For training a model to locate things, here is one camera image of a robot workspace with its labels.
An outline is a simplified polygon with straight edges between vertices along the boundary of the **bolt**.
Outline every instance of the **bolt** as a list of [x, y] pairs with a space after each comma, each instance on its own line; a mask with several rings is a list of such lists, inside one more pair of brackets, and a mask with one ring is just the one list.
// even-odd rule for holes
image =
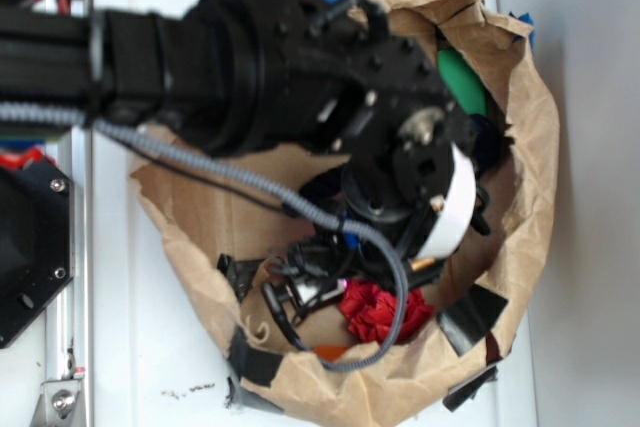
[[382, 215], [384, 209], [381, 205], [369, 204], [369, 212], [371, 212], [373, 215]]
[[416, 43], [413, 39], [404, 39], [404, 41], [402, 42], [402, 48], [407, 52], [411, 52], [415, 45]]
[[441, 212], [442, 209], [444, 209], [444, 203], [445, 200], [442, 194], [431, 197], [431, 199], [429, 200], [429, 204], [431, 205], [431, 208], [434, 210], [434, 212]]
[[68, 390], [57, 392], [51, 399], [51, 405], [60, 414], [69, 413], [73, 409], [75, 402], [76, 398]]
[[342, 139], [336, 139], [331, 144], [331, 150], [338, 152], [342, 148]]
[[307, 36], [311, 37], [312, 39], [317, 39], [318, 37], [320, 37], [320, 29], [316, 25], [311, 24], [307, 28]]
[[280, 37], [286, 37], [289, 34], [289, 26], [284, 22], [278, 22], [276, 23], [275, 31], [276, 35]]
[[375, 90], [370, 90], [364, 96], [364, 103], [367, 107], [373, 107], [378, 101], [378, 93]]
[[373, 55], [369, 59], [369, 65], [373, 70], [380, 70], [382, 68], [382, 59], [377, 55]]
[[429, 75], [430, 67], [431, 64], [429, 64], [429, 61], [427, 59], [423, 59], [422, 62], [420, 62], [420, 65], [418, 65], [418, 72], [424, 75]]
[[53, 179], [49, 184], [49, 187], [51, 187], [51, 190], [54, 192], [60, 194], [67, 190], [67, 183], [62, 179]]
[[355, 35], [356, 42], [364, 42], [369, 38], [369, 35], [364, 30], [358, 30]]

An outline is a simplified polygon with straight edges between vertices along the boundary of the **red cloth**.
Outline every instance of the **red cloth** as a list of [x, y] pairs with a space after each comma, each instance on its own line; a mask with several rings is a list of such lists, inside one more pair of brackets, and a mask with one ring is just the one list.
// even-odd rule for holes
[[[349, 320], [349, 330], [362, 342], [382, 342], [393, 321], [398, 300], [372, 282], [350, 280], [339, 308]], [[396, 343], [408, 340], [433, 314], [433, 305], [424, 303], [420, 289], [412, 290]]]

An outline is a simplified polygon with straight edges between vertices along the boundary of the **robotic arm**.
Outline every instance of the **robotic arm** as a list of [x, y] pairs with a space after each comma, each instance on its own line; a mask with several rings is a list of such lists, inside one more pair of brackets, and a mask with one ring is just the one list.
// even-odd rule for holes
[[[347, 15], [354, 6], [368, 26]], [[379, 230], [410, 288], [439, 275], [474, 214], [475, 131], [421, 48], [391, 35], [368, 0], [200, 0], [181, 20], [3, 7], [0, 95], [84, 109], [87, 126], [161, 123], [211, 157], [281, 142], [349, 154], [343, 203], [325, 208]], [[288, 261], [304, 281], [363, 275], [393, 287], [373, 245], [322, 229]], [[264, 294], [277, 314], [278, 289]]]

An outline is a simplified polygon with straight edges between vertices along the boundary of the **crumpled brown paper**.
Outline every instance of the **crumpled brown paper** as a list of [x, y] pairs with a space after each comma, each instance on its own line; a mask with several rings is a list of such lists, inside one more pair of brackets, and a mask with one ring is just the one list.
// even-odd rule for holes
[[[392, 29], [417, 36], [433, 60], [439, 28], [480, 75], [506, 117], [510, 154], [482, 180], [492, 195], [486, 214], [494, 235], [480, 238], [470, 230], [439, 284], [424, 289], [427, 299], [440, 308], [474, 281], [508, 299], [492, 330], [505, 357], [545, 264], [558, 169], [558, 115], [533, 64], [527, 38], [531, 26], [489, 12], [481, 0], [379, 1], [389, 12]], [[297, 188], [339, 161], [310, 158], [299, 148], [286, 146], [234, 163]], [[245, 303], [255, 305], [247, 308], [250, 304], [243, 303], [241, 309], [215, 265], [220, 253], [238, 259], [265, 257], [274, 248], [310, 234], [309, 224], [265, 212], [236, 196], [150, 165], [134, 172], [132, 179], [140, 201], [162, 232], [176, 274], [222, 353], [228, 353], [238, 323], [252, 346], [264, 348], [270, 345], [269, 339], [278, 344], [279, 332], [269, 325], [269, 314], [255, 312], [259, 298], [248, 296]], [[339, 340], [344, 329], [339, 317], [330, 310], [323, 315], [318, 324], [312, 324], [319, 327], [301, 330], [303, 339], [321, 328], [318, 341], [350, 345], [348, 338]], [[362, 358], [377, 348], [357, 345], [345, 357]], [[438, 324], [431, 321], [410, 344], [393, 347], [367, 369], [332, 373], [313, 354], [289, 353], [270, 387], [246, 379], [242, 385], [286, 414], [320, 425], [382, 427], [396, 425], [442, 399], [451, 387], [486, 364], [484, 342], [459, 358]]]

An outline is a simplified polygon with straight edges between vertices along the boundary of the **orange object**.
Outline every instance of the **orange object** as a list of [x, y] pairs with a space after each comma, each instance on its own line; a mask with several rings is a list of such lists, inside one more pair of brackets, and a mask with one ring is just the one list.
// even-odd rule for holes
[[411, 270], [413, 270], [414, 272], [426, 269], [427, 267], [431, 267], [435, 263], [436, 259], [432, 259], [430, 257], [426, 259], [412, 260], [411, 262], [409, 262], [409, 264], [411, 264]]
[[328, 360], [329, 362], [335, 362], [347, 350], [349, 350], [349, 347], [340, 347], [337, 345], [319, 345], [313, 349], [316, 355], [322, 357], [324, 360]]

